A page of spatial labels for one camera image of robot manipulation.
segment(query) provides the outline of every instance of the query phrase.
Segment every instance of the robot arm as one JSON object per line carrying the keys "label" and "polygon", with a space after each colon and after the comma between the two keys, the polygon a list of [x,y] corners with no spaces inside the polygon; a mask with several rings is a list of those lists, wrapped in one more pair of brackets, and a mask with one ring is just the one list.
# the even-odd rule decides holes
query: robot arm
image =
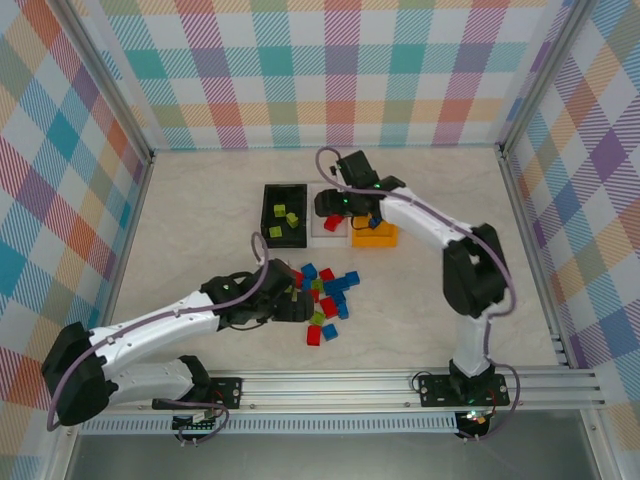
{"label": "robot arm", "polygon": [[52,395],[71,365],[89,350],[95,351],[64,383],[56,408],[60,423],[75,425],[108,405],[136,400],[211,402],[210,379],[196,357],[183,356],[167,364],[138,362],[172,343],[235,328],[251,319],[265,323],[269,319],[303,322],[311,318],[313,297],[300,292],[293,301],[286,295],[295,284],[295,275],[278,259],[268,262],[264,281],[248,298],[232,307],[212,310],[214,305],[249,293],[259,277],[260,270],[214,277],[182,300],[125,323],[89,331],[80,323],[66,326],[42,366]]}
{"label": "robot arm", "polygon": [[[380,179],[362,151],[340,158],[331,171],[347,188],[320,192],[314,200],[317,215],[371,215],[442,251],[443,293],[460,315],[451,382],[461,401],[484,391],[482,384],[494,372],[483,345],[488,315],[503,300],[507,283],[488,252],[462,232],[472,232],[506,266],[495,229],[459,222],[417,198],[401,180],[393,176]],[[376,195],[375,190],[393,195]]]}

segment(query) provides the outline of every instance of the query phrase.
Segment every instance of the orange tray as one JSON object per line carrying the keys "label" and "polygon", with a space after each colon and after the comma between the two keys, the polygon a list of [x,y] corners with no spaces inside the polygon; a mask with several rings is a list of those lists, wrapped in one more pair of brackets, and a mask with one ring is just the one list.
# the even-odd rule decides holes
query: orange tray
{"label": "orange tray", "polygon": [[377,228],[357,228],[367,227],[369,217],[354,217],[355,227],[351,235],[351,246],[361,248],[393,248],[398,244],[398,227],[383,221]]}

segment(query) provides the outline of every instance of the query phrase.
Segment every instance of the black tray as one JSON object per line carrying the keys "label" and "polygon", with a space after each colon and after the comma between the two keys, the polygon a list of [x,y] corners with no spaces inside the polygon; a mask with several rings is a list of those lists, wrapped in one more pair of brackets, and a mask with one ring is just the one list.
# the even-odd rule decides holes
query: black tray
{"label": "black tray", "polygon": [[[273,206],[284,204],[287,213],[295,213],[298,226],[291,228],[286,217],[276,217]],[[271,238],[269,227],[280,227],[282,237]],[[260,232],[269,248],[307,248],[307,185],[306,184],[267,184],[262,199],[262,220]]]}

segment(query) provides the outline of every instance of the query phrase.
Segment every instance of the cube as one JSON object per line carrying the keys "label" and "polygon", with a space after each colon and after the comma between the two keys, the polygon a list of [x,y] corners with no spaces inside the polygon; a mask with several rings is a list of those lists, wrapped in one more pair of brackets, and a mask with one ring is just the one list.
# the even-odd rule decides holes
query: cube
{"label": "cube", "polygon": [[338,338],[338,330],[333,323],[329,325],[325,325],[322,327],[322,334],[324,335],[324,339],[328,342],[329,340],[333,340],[334,338]]}
{"label": "cube", "polygon": [[311,280],[311,288],[318,290],[320,293],[324,293],[324,282],[319,278]]}
{"label": "cube", "polygon": [[311,323],[311,325],[317,325],[318,327],[321,327],[326,318],[327,317],[324,313],[314,312],[313,317],[311,317],[311,320],[309,320],[309,322]]}
{"label": "cube", "polygon": [[350,288],[347,279],[344,277],[336,278],[334,282],[337,282],[336,285],[341,292],[345,292]]}
{"label": "cube", "polygon": [[269,227],[269,236],[271,238],[280,238],[282,236],[281,227]]}
{"label": "cube", "polygon": [[310,280],[315,280],[318,278],[318,271],[316,267],[313,266],[313,263],[307,263],[304,267],[300,269],[304,278],[308,278]]}
{"label": "cube", "polygon": [[341,320],[349,318],[349,309],[347,308],[346,302],[338,305],[338,317],[340,317]]}
{"label": "cube", "polygon": [[273,206],[273,214],[277,217],[284,217],[287,214],[287,207],[283,204],[278,204]]}
{"label": "cube", "polygon": [[344,217],[340,215],[329,215],[324,221],[324,229],[329,230],[330,232],[335,232],[338,225],[340,225],[343,220]]}
{"label": "cube", "polygon": [[360,285],[360,276],[358,275],[358,272],[347,272],[344,274],[344,278],[350,287]]}
{"label": "cube", "polygon": [[371,228],[372,230],[375,230],[381,223],[382,223],[381,218],[371,217],[369,219],[369,228]]}
{"label": "cube", "polygon": [[300,272],[296,272],[295,270],[292,270],[292,272],[296,276],[296,288],[302,288],[302,280],[304,280],[304,275],[302,275]]}
{"label": "cube", "polygon": [[321,270],[320,273],[318,273],[318,275],[320,276],[323,282],[328,282],[329,280],[333,280],[336,278],[330,268],[325,268],[324,270]]}
{"label": "cube", "polygon": [[324,292],[327,295],[333,295],[335,292],[344,292],[349,290],[349,284],[344,278],[336,278],[324,283]]}
{"label": "cube", "polygon": [[320,307],[327,316],[327,318],[333,318],[338,315],[338,307],[336,302],[331,297],[323,298],[320,300]]}
{"label": "cube", "polygon": [[332,293],[331,298],[333,298],[333,301],[336,302],[336,305],[340,305],[341,303],[345,303],[347,301],[347,298],[344,296],[344,293],[342,292]]}
{"label": "cube", "polygon": [[300,223],[300,219],[295,213],[287,213],[287,223],[291,228],[296,228]]}
{"label": "cube", "polygon": [[309,325],[309,328],[307,328],[307,345],[310,345],[312,347],[319,347],[321,336],[322,327],[318,325]]}

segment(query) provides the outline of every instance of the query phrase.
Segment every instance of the yellow-green cube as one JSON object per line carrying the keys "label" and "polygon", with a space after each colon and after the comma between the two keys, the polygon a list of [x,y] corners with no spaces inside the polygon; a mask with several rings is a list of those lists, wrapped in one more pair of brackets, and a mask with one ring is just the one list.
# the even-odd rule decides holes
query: yellow-green cube
{"label": "yellow-green cube", "polygon": [[311,323],[311,325],[317,325],[318,327],[321,327],[326,318],[327,316],[322,312],[313,312],[313,317],[311,317],[311,320],[309,320],[309,322]]}
{"label": "yellow-green cube", "polygon": [[287,214],[287,207],[285,207],[282,203],[273,206],[273,214],[276,217],[284,217]]}
{"label": "yellow-green cube", "polygon": [[287,213],[287,223],[291,228],[296,228],[300,223],[300,219],[295,213]]}
{"label": "yellow-green cube", "polygon": [[324,282],[321,278],[316,278],[315,280],[311,280],[311,288],[313,290],[318,290],[320,293],[324,293]]}
{"label": "yellow-green cube", "polygon": [[271,238],[280,238],[282,236],[282,228],[281,227],[270,227],[269,228],[269,236]]}

